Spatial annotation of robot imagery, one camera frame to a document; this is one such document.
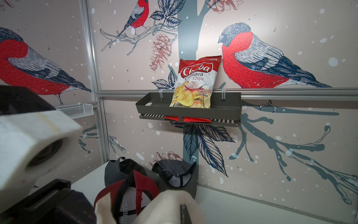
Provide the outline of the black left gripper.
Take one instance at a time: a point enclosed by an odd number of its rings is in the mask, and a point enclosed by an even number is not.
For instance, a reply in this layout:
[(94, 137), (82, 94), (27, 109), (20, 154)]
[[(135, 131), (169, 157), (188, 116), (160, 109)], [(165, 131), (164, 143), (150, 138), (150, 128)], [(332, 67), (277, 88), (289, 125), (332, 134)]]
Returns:
[(94, 207), (71, 182), (56, 179), (1, 213), (2, 224), (95, 224)]

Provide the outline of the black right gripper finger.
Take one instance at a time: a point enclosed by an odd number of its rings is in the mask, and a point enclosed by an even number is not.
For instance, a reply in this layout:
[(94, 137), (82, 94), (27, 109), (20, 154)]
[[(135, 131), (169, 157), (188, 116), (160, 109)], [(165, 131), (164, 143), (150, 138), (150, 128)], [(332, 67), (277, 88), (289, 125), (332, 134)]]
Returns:
[(187, 206), (184, 204), (180, 205), (180, 223), (181, 224), (192, 224), (189, 211)]

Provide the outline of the cream baseball cap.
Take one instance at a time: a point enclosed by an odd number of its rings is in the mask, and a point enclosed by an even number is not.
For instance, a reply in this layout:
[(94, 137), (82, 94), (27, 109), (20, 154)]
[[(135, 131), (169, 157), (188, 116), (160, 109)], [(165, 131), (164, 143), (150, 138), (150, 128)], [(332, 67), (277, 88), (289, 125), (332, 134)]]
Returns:
[(180, 224), (180, 205), (184, 204), (192, 224), (205, 224), (204, 213), (192, 196), (186, 191), (166, 190), (151, 201), (132, 221), (117, 221), (110, 211), (110, 193), (95, 206), (97, 224)]

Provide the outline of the red baseball cap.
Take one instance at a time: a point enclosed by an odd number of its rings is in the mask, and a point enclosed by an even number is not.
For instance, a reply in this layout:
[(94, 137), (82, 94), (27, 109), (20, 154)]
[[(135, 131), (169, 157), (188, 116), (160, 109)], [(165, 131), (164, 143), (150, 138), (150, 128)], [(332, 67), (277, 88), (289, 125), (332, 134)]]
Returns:
[(99, 192), (94, 203), (97, 223), (132, 224), (159, 193), (153, 179), (135, 170)]

